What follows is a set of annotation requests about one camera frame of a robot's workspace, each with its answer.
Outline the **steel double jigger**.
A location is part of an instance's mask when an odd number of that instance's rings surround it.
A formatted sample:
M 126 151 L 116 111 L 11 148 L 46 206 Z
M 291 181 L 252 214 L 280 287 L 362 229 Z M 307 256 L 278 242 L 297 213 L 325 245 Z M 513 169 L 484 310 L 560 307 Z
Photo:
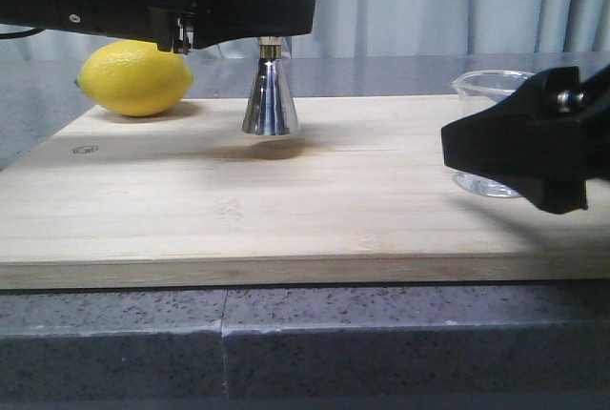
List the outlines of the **steel double jigger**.
M 282 37 L 258 38 L 257 73 L 243 119 L 244 133 L 283 136 L 300 130 L 282 65 L 283 45 Z

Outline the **glass beaker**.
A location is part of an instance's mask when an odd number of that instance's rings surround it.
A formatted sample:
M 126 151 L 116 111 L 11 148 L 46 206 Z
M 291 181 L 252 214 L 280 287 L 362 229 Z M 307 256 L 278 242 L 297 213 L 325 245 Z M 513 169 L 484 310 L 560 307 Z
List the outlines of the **glass beaker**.
M 459 117 L 470 116 L 496 105 L 533 75 L 532 72 L 512 70 L 484 70 L 462 74 L 452 83 L 459 99 Z M 478 175 L 454 171 L 453 181 L 471 194 L 493 198 L 519 198 L 517 191 Z

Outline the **wooden cutting board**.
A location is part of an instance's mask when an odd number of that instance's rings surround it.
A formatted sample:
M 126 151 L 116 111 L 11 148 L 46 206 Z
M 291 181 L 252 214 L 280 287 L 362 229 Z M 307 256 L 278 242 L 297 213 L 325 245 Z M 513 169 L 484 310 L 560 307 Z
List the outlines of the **wooden cutting board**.
M 91 109 L 2 172 L 2 287 L 608 276 L 608 185 L 568 215 L 460 189 L 439 138 L 455 96 L 296 107 L 278 139 L 241 131 L 241 99 Z

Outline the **grey curtain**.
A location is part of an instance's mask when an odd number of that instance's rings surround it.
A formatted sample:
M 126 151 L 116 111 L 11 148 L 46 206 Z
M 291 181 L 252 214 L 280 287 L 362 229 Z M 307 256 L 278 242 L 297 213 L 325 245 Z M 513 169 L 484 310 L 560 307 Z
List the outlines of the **grey curtain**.
M 252 38 L 208 47 L 244 57 Z M 385 57 L 609 48 L 609 0 L 315 0 L 296 58 Z

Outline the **yellow lemon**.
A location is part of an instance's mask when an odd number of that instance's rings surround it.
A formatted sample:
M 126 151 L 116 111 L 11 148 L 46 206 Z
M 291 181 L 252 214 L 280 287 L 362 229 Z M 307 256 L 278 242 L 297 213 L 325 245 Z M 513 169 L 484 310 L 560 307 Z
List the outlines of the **yellow lemon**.
M 180 55 L 151 42 L 125 40 L 95 51 L 75 84 L 107 110 L 143 117 L 178 104 L 193 82 L 193 72 Z

